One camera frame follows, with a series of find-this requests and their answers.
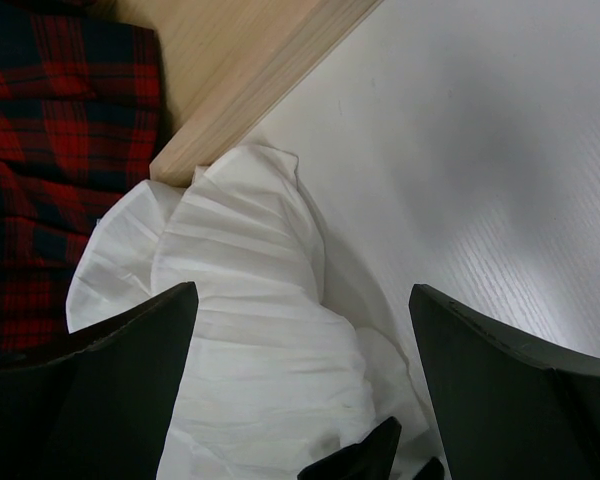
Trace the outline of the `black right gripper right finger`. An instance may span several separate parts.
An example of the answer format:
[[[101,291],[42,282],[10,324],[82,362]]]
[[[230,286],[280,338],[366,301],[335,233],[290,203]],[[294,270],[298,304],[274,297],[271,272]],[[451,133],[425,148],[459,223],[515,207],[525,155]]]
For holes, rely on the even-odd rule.
[[[428,285],[409,310],[454,479],[600,479],[600,358]]]

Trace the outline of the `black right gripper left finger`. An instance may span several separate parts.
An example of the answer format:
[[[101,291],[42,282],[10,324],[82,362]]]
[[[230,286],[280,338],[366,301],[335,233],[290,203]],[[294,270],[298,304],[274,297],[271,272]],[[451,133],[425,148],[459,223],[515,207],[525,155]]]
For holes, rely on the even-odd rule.
[[[0,354],[0,479],[153,479],[192,338],[180,283],[63,340]]]

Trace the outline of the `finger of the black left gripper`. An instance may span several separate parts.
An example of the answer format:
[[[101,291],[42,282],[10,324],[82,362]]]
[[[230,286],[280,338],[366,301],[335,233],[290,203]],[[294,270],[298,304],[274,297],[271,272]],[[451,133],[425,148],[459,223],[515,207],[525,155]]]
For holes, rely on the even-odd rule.
[[[305,467],[298,480],[385,480],[390,477],[402,426],[389,417],[361,442]]]
[[[437,458],[432,457],[413,477],[413,480],[444,480],[445,468],[443,463]]]

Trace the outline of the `white pleated skirt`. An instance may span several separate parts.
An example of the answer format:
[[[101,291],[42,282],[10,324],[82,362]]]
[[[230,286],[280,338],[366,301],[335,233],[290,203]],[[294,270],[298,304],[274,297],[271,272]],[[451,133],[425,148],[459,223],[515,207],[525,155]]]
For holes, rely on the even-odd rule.
[[[161,479],[293,479],[391,417],[402,427],[392,477],[427,459],[405,360],[323,305],[324,245],[297,166],[246,145],[197,168],[185,190],[145,180],[98,221],[78,264],[73,332],[177,284],[197,288]]]

